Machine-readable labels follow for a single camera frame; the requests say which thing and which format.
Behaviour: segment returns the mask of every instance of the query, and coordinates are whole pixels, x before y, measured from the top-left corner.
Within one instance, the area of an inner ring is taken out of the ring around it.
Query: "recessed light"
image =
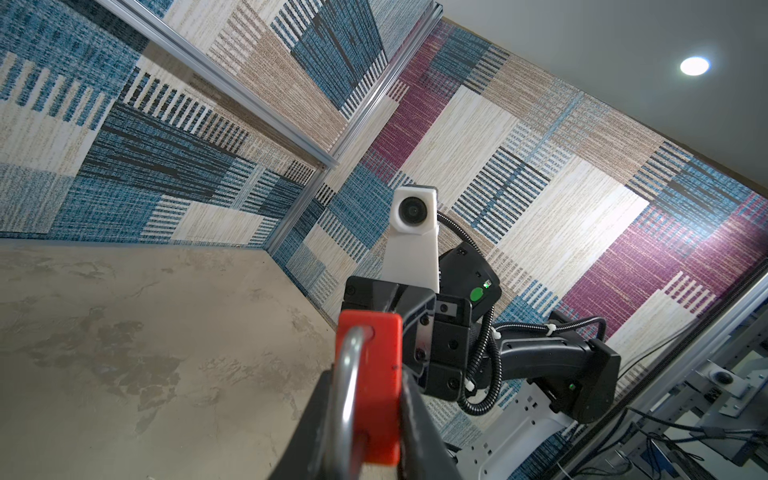
[[[691,57],[683,60],[680,70],[686,75],[701,75],[710,69],[710,62],[706,58]]]

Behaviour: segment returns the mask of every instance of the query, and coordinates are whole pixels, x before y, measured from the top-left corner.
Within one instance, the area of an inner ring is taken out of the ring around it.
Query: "black screw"
[[[730,385],[733,383],[733,377],[730,373],[720,370],[718,373],[715,373],[715,381],[723,385]]]

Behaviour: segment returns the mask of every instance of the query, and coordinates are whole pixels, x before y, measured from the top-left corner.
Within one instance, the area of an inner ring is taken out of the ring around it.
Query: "patterned wall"
[[[380,133],[358,139],[328,180],[338,193],[275,255],[331,320],[349,275],[379,275],[392,191],[410,182],[437,186],[441,211],[484,250],[503,282],[498,320],[541,323],[553,308],[605,316],[624,365],[768,253],[768,200],[454,25],[434,30],[378,114]],[[456,238],[443,230],[447,250]],[[481,418],[429,402],[444,439],[464,445],[517,388]]]
[[[142,3],[326,149],[427,5]],[[0,9],[0,237],[261,248],[316,171],[93,0]]]

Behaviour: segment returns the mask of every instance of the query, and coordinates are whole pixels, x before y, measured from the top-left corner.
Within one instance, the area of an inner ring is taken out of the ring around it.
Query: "stained surface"
[[[263,251],[3,240],[0,285],[5,478],[266,478],[333,354]]]

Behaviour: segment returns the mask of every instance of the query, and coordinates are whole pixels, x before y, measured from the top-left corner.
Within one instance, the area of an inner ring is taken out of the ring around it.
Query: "white camera housing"
[[[427,208],[426,218],[417,225],[400,217],[400,204],[410,197],[419,198]],[[439,293],[437,189],[409,185],[395,190],[389,225],[382,280],[423,286]]]

